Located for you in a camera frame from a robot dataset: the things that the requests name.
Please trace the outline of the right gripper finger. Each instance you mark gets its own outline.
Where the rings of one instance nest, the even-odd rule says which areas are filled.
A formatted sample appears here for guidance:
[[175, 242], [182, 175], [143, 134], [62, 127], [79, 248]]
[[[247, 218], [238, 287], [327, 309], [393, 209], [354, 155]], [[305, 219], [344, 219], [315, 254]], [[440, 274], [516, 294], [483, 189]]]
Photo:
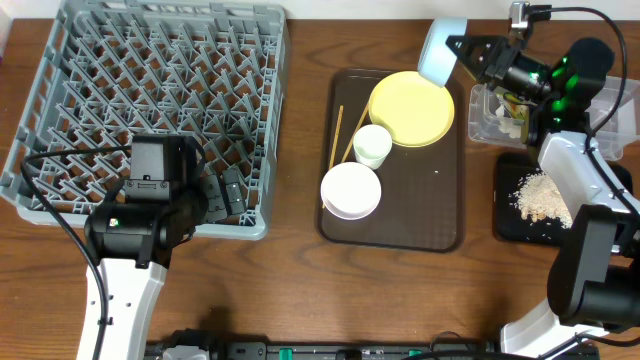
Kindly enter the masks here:
[[466, 48], [492, 49], [505, 42], [503, 36], [489, 35], [450, 35], [446, 45], [451, 50], [463, 50]]
[[458, 62], [476, 80], [483, 81], [487, 68], [485, 48], [481, 47], [461, 47], [455, 48]]

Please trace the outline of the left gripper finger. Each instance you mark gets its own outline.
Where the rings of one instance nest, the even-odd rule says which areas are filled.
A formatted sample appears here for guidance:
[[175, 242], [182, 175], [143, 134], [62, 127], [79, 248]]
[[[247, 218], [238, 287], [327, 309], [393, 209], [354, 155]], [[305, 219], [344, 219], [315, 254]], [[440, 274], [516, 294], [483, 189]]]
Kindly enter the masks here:
[[246, 212], [243, 195], [244, 177], [238, 167], [230, 167], [223, 172], [223, 181], [229, 203], [230, 215], [241, 215]]
[[200, 186], [207, 198], [207, 211], [204, 221], [222, 221], [226, 218], [226, 204], [220, 180], [216, 175], [200, 178]]

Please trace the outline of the green orange snack wrapper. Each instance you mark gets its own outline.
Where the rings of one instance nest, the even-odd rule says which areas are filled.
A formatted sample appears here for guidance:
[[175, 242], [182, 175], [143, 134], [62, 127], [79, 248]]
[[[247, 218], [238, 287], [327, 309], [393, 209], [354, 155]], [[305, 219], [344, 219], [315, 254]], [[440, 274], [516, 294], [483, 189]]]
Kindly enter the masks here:
[[498, 101], [496, 116], [512, 119], [519, 125], [529, 119], [530, 104], [528, 102], [502, 88], [497, 88], [494, 95]]

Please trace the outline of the light blue bowl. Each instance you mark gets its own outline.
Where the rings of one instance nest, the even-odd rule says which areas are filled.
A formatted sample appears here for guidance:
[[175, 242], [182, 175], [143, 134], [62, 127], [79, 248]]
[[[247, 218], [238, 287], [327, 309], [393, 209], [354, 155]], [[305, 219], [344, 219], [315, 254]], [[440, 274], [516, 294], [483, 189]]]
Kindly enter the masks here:
[[421, 77], [438, 87], [444, 87], [456, 63], [456, 56], [446, 45], [449, 36], [462, 36], [467, 19], [441, 17], [434, 19], [420, 54], [417, 71]]

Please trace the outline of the white tissue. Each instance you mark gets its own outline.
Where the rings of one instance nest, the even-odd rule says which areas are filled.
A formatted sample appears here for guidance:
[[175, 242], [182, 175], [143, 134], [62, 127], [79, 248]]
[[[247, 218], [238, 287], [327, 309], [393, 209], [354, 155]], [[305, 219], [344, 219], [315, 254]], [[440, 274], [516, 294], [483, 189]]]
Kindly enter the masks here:
[[510, 103], [500, 105], [496, 110], [496, 116], [499, 119], [499, 130], [512, 139], [520, 138], [521, 128], [524, 124], [523, 110], [526, 110], [526, 107], [521, 105]]

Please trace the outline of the rice food scraps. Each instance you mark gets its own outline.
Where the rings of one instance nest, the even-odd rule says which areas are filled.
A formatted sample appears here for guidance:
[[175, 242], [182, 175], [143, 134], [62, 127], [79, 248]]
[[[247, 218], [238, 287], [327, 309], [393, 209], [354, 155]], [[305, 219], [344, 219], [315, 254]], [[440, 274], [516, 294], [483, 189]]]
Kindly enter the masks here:
[[573, 224], [571, 214], [557, 186], [546, 173], [539, 171], [522, 177], [509, 195], [509, 204], [523, 220], [549, 223], [557, 220], [563, 229]]

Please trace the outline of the white cup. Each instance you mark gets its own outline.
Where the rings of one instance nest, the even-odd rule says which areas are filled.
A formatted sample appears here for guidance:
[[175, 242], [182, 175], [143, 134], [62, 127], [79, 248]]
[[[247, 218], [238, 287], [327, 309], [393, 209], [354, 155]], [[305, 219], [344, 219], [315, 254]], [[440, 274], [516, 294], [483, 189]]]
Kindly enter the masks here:
[[391, 134], [383, 126], [366, 125], [355, 133], [353, 149], [356, 161], [376, 170], [383, 164], [392, 145]]

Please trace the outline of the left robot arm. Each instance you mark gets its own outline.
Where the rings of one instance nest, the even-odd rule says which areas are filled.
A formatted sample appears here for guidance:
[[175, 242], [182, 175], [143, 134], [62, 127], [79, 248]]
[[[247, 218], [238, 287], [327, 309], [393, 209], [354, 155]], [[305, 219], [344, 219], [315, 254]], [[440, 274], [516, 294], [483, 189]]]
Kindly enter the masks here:
[[217, 175], [191, 136], [139, 134], [131, 169], [107, 191], [84, 225], [90, 256], [87, 304], [77, 356], [141, 359], [153, 310], [175, 247], [197, 226], [231, 213]]

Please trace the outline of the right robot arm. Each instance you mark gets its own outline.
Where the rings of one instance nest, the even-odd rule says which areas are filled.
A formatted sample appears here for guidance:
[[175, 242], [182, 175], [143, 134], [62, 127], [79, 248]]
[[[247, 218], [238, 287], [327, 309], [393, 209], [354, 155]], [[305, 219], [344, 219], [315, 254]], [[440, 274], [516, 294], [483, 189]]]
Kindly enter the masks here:
[[572, 217], [545, 300], [501, 329], [501, 353], [552, 359], [584, 340], [605, 343], [608, 334], [637, 327], [639, 202], [603, 159], [587, 111], [614, 52], [582, 38], [548, 66], [525, 56], [522, 40], [451, 35], [445, 43], [478, 82], [534, 103], [521, 138]]

